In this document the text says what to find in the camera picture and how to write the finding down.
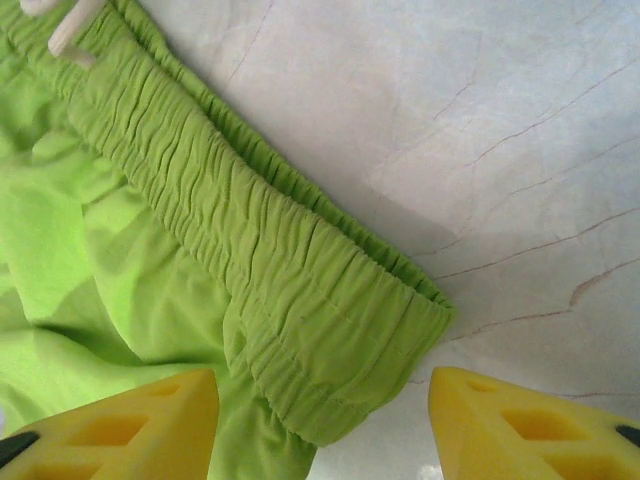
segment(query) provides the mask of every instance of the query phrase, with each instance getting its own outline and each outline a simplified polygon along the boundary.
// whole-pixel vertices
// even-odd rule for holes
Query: drawstring
[[[27,15],[39,16],[52,10],[59,2],[60,0],[20,0],[20,6]],[[54,57],[67,57],[83,68],[91,68],[96,57],[76,47],[73,40],[95,18],[106,2],[107,0],[78,0],[51,35],[51,54]]]

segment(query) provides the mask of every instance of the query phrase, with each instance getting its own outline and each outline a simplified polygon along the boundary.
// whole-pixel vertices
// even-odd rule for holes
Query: yellow plastic object
[[[624,417],[458,368],[434,370],[429,414],[445,480],[640,479]]]
[[[218,421],[211,370],[194,370],[45,418],[0,480],[204,480]]]

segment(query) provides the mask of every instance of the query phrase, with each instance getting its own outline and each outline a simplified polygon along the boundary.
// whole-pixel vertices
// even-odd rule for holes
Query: green fabric
[[[453,317],[169,52],[128,0],[51,57],[66,13],[0,3],[0,402],[9,431],[215,370],[210,478],[304,478]]]

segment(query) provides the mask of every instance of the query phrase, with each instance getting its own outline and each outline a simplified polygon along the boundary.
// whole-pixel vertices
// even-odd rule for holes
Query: elastic waistband
[[[225,330],[243,345],[230,363],[290,431],[337,440],[399,392],[453,307],[185,69],[134,2],[108,4],[79,39],[98,58],[89,72],[48,55],[63,14],[2,2],[0,29],[86,144],[224,281],[240,319]]]

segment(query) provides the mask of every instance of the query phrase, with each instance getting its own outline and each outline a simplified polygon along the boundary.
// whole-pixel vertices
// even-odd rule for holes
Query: white marble
[[[313,480],[438,478],[458,365],[640,418],[640,1],[146,0],[171,45],[458,322]]]

